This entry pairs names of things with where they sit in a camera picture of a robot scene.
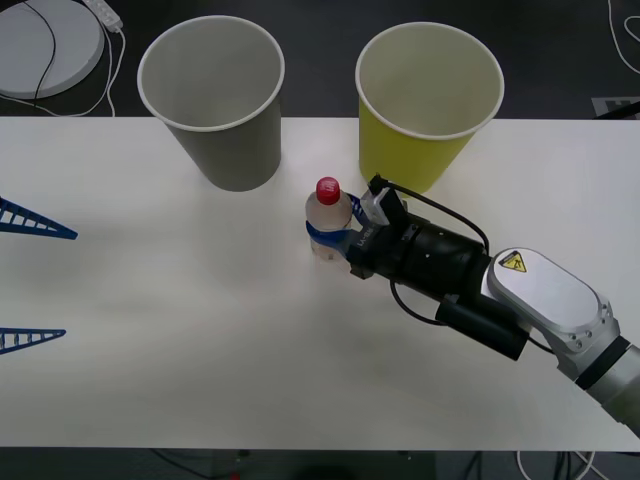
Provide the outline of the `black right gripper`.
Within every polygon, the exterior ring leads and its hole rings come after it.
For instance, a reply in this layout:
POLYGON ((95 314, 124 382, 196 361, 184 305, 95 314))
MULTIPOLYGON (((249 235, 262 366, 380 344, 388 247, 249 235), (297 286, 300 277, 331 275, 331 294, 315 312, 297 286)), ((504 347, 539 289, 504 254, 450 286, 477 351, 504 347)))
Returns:
POLYGON ((409 214, 405 223, 386 226, 369 224, 360 198, 351 193, 348 197, 352 216, 365 227, 321 231, 306 221, 312 252, 324 260, 347 258, 350 273, 362 280, 379 275, 393 281, 418 281, 417 268, 409 265, 419 234, 418 217, 409 214))

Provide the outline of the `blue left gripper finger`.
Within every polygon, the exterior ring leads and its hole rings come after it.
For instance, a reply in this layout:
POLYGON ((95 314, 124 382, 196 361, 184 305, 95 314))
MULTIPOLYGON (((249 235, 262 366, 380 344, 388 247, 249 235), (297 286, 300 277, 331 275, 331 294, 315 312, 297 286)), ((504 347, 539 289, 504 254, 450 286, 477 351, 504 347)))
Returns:
POLYGON ((1 328, 0 354, 8 354, 48 341, 59 339, 66 334, 64 329, 1 328))
POLYGON ((6 198, 1 198, 1 231, 61 239, 78 237, 74 230, 6 198))

